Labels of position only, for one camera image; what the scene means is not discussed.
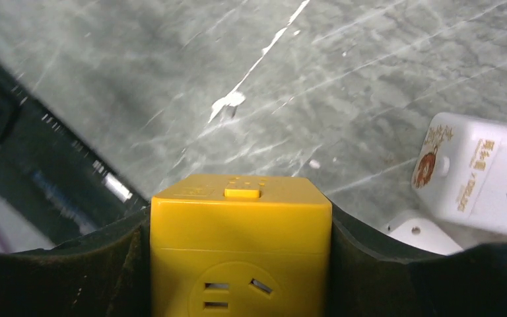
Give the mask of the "white cube adapter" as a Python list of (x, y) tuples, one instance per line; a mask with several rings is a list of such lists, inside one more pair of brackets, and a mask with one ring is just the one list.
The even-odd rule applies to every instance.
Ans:
[(507, 123), (436, 114), (411, 186), (435, 218), (507, 236)]

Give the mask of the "yellow cube adapter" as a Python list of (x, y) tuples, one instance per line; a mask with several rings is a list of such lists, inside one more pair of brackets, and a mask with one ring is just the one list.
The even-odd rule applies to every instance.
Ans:
[(188, 176), (151, 201), (151, 314), (323, 316), (331, 228), (305, 178)]

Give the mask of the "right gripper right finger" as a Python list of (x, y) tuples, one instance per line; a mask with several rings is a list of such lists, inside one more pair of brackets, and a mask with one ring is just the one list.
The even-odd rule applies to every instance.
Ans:
[(507, 316), (507, 243), (441, 256), (333, 207), (327, 316)]

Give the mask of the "small white plug adapter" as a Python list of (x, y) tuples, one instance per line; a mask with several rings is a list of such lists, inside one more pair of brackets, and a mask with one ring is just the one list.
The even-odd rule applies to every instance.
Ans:
[(402, 243), (434, 254), (447, 256), (463, 251), (434, 221), (415, 210), (400, 212), (381, 231)]

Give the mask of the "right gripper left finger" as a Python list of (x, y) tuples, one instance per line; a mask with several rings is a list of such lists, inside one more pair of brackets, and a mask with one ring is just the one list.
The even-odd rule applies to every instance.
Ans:
[(51, 249), (0, 253), (0, 316), (150, 316), (150, 211)]

